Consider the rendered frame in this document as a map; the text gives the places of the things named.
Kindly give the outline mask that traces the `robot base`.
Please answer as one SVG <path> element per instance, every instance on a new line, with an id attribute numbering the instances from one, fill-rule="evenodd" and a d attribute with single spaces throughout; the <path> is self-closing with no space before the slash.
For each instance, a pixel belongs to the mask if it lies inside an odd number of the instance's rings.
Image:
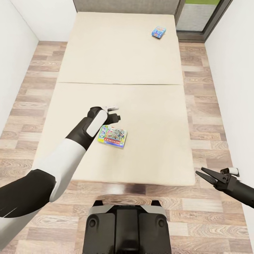
<path id="1" fill-rule="evenodd" d="M 152 205 L 90 208 L 82 254 L 172 254 L 168 220 L 158 200 Z"/>

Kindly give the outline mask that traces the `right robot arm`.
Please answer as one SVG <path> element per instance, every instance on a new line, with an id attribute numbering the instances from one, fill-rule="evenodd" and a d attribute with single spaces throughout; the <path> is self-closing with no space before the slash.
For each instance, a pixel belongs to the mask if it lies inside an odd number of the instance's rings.
<path id="1" fill-rule="evenodd" d="M 254 209 L 254 188 L 241 183 L 243 179 L 239 168 L 225 168 L 220 173 L 204 167 L 201 170 L 208 175 L 199 171 L 195 173 L 208 181 L 215 189 Z"/>

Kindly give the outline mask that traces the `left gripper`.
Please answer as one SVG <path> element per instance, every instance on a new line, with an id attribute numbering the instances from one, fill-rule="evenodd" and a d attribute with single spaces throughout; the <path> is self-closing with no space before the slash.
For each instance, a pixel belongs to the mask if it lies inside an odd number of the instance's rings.
<path id="1" fill-rule="evenodd" d="M 119 120 L 121 120 L 121 118 L 120 116 L 117 116 L 117 114 L 109 114 L 109 122 L 106 125 L 118 123 Z"/>

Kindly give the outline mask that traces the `board game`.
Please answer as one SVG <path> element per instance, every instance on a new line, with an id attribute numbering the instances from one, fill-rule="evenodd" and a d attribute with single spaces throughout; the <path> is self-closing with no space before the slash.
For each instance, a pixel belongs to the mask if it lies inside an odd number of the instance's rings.
<path id="1" fill-rule="evenodd" d="M 162 28 L 160 26 L 157 26 L 153 31 L 152 31 L 152 35 L 155 37 L 161 37 L 164 33 L 166 32 L 165 28 Z"/>
<path id="2" fill-rule="evenodd" d="M 123 148 L 126 135 L 127 130 L 103 125 L 101 127 L 97 141 Z"/>

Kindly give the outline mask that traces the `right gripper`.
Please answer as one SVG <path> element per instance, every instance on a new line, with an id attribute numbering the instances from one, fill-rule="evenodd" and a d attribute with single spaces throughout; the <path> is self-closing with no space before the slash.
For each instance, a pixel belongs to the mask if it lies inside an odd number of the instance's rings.
<path id="1" fill-rule="evenodd" d="M 254 188 L 237 181 L 232 175 L 224 175 L 219 172 L 202 167 L 202 171 L 208 175 L 196 171 L 195 173 L 208 181 L 215 189 L 222 191 L 232 198 L 246 204 L 252 205 L 254 202 Z"/>

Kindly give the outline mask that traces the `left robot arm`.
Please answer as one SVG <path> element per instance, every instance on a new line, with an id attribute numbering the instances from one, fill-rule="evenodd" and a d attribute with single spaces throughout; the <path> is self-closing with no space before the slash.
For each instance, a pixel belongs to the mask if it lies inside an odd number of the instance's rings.
<path id="1" fill-rule="evenodd" d="M 25 177 L 0 187 L 0 252 L 48 202 L 60 198 L 100 128 L 121 120 L 109 114 L 115 110 L 119 110 L 116 104 L 91 107 L 87 117 Z"/>

